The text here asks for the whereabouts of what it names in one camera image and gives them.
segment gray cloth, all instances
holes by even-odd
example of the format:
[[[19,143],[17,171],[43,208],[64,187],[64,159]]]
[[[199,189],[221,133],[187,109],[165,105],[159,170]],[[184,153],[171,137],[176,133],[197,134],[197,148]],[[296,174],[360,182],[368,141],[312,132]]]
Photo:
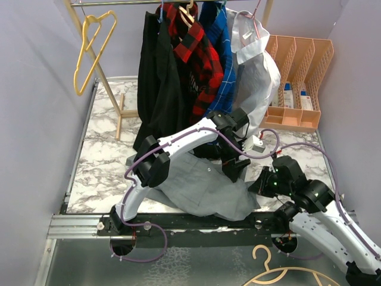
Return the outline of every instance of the gray cloth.
[[[220,164],[185,153],[171,162],[168,178],[148,197],[195,216],[216,215],[236,221],[259,208],[255,194],[247,188],[242,179],[231,182]]]

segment white wall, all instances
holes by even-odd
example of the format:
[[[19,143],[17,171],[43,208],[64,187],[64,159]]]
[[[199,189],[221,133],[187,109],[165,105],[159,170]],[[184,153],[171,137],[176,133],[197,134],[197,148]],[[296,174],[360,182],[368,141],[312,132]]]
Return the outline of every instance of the white wall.
[[[300,36],[326,39],[333,24],[341,15],[348,0],[274,0],[268,21],[268,30],[274,35]],[[262,18],[266,1],[262,0],[257,17]],[[254,11],[257,1],[231,1],[226,7],[242,11]],[[146,11],[154,13],[158,5],[118,5],[86,7],[86,15],[101,15],[114,10],[118,15],[118,25],[101,58],[106,76],[136,76],[138,74],[142,31]],[[77,8],[83,19],[83,12]],[[107,23],[99,33],[99,47],[111,23]]]
[[[335,56],[319,95],[319,130],[345,205],[381,245],[381,2],[350,0],[329,38]]]
[[[80,42],[51,0],[0,1],[0,40],[0,285],[31,286],[90,90],[74,93]]]

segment red plaid shirt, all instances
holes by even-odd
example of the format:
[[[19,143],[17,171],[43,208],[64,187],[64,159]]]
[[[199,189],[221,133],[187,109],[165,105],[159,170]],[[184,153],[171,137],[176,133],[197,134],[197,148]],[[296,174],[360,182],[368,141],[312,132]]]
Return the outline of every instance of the red plaid shirt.
[[[193,106],[189,121],[194,124],[202,119],[216,97],[224,73],[218,53],[200,23],[195,20],[188,30],[180,16],[179,5],[165,3],[163,19],[168,24],[173,52],[178,59],[177,69],[182,90],[188,96],[186,100]],[[194,16],[197,13],[197,4],[194,3],[190,14]]]

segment shirt collar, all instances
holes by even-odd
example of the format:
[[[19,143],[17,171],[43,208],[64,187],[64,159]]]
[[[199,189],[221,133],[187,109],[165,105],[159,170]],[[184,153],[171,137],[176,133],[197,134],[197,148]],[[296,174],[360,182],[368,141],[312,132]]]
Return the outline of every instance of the shirt collar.
[[[258,39],[254,22],[252,18],[248,18],[246,15],[251,17],[251,13],[248,11],[238,12],[234,17],[232,27],[232,52],[237,55],[238,64],[262,54],[270,37],[269,32],[262,27],[261,22],[255,19],[260,34]]]
[[[211,23],[210,18],[213,17],[215,17],[215,20]],[[226,27],[225,6],[218,2],[204,2],[200,15],[200,23],[204,26],[205,33],[214,46]]]
[[[172,40],[176,40],[177,42],[179,37],[183,39],[178,43],[173,51],[178,57],[187,63],[189,57],[192,55],[194,49],[197,47],[205,33],[197,20],[195,20],[192,27],[188,30],[187,25],[185,25],[180,16],[180,5],[181,4],[179,3],[165,3],[163,6],[163,14],[166,22],[168,23],[168,32]],[[160,8],[161,6],[157,8],[157,13],[160,13]],[[194,17],[197,16],[198,7],[196,3],[193,4],[193,7],[190,9],[189,13]]]

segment white marble surface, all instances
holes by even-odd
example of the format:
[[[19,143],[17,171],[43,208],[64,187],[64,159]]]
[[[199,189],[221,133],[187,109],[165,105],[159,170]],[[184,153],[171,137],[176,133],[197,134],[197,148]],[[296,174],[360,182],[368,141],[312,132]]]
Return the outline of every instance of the white marble surface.
[[[125,94],[124,109],[136,109],[137,80],[118,80],[110,82],[117,101]],[[99,84],[92,107],[90,121],[77,165],[67,213],[107,213],[118,203],[127,189],[128,182],[123,178],[126,171],[126,158],[133,155],[132,148],[141,121],[138,118],[123,119],[120,141],[115,140],[117,116],[111,101]],[[293,142],[318,144],[316,134],[279,131],[281,146]],[[264,138],[267,149],[272,150],[275,137],[266,133]],[[319,179],[332,187],[323,156],[308,147],[290,147],[283,154],[296,159],[310,179]],[[252,160],[246,181],[254,181],[262,166],[271,165],[271,159]],[[276,210],[281,202],[258,196],[261,211]],[[139,208],[140,213],[181,212],[161,203],[145,199]]]

